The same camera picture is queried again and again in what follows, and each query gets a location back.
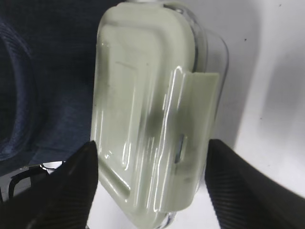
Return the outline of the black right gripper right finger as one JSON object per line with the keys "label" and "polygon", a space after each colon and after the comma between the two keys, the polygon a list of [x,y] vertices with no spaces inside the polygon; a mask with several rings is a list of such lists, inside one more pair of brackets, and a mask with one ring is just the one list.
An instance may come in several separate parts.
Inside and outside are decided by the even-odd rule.
{"label": "black right gripper right finger", "polygon": [[305,227],[305,199],[259,172],[219,139],[209,141],[204,179],[222,229]]}

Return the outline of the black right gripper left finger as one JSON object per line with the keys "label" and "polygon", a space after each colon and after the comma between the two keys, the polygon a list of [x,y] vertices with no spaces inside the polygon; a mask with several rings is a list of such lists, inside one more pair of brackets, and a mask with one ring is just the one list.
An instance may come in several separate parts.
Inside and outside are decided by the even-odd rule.
{"label": "black right gripper left finger", "polygon": [[0,205],[2,229],[85,229],[98,183],[94,141],[48,173],[36,167],[14,175]]}

